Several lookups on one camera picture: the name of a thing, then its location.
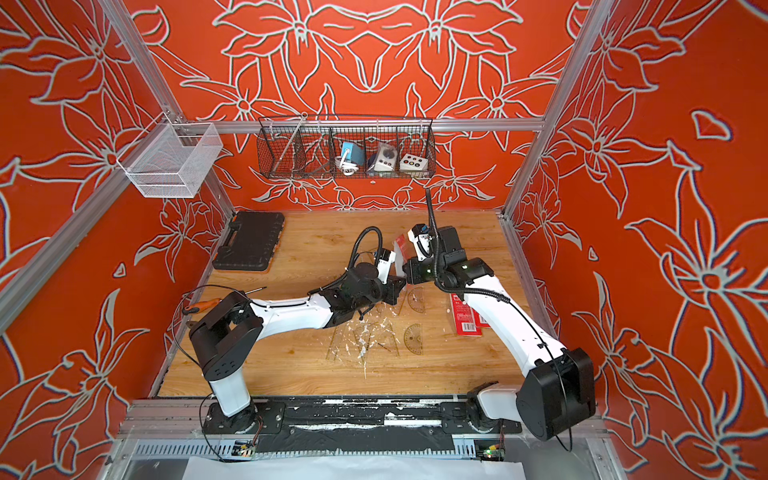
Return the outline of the clear triangle ruler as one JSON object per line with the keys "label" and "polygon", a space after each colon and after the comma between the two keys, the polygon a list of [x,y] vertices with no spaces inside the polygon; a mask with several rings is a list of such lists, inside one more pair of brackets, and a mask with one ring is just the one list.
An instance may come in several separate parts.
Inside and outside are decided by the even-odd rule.
{"label": "clear triangle ruler", "polygon": [[379,318],[400,318],[404,312],[404,305],[380,303],[374,308],[374,312]]}
{"label": "clear triangle ruler", "polygon": [[369,346],[372,349],[383,349],[395,356],[399,355],[397,335],[389,319],[374,324],[369,337]]}

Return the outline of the clear protractor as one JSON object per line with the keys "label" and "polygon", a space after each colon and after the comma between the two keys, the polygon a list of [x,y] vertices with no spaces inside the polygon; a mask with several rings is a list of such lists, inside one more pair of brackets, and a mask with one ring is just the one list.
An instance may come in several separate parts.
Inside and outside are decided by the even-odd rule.
{"label": "clear protractor", "polygon": [[422,355],[422,326],[419,323],[409,325],[404,331],[403,342],[410,353],[414,355]]}
{"label": "clear protractor", "polygon": [[423,287],[413,287],[406,294],[406,303],[409,308],[419,314],[425,314],[427,310],[425,291]]}

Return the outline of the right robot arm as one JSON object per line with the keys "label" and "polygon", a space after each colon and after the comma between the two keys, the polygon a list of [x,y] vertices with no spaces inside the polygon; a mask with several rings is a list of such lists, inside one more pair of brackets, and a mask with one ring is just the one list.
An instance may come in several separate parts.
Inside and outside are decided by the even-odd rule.
{"label": "right robot arm", "polygon": [[437,224],[430,192],[428,222],[409,232],[417,251],[405,264],[410,284],[432,283],[477,312],[516,361],[519,387],[478,387],[473,399],[485,420],[523,424],[537,439],[570,434],[596,414],[594,364],[581,348],[569,349],[536,324],[507,293],[492,268],[468,258],[456,229]]}

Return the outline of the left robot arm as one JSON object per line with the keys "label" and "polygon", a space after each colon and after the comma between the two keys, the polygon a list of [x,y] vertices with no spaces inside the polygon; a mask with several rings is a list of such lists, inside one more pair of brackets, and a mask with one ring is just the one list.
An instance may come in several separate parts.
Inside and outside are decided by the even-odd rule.
{"label": "left robot arm", "polygon": [[391,269],[400,258],[383,247],[380,229],[370,226],[356,239],[343,274],[307,296],[265,301],[235,290],[192,323],[189,340],[224,417],[255,412],[244,364],[257,342],[297,330],[336,328],[364,318],[380,303],[396,304],[405,279]]}

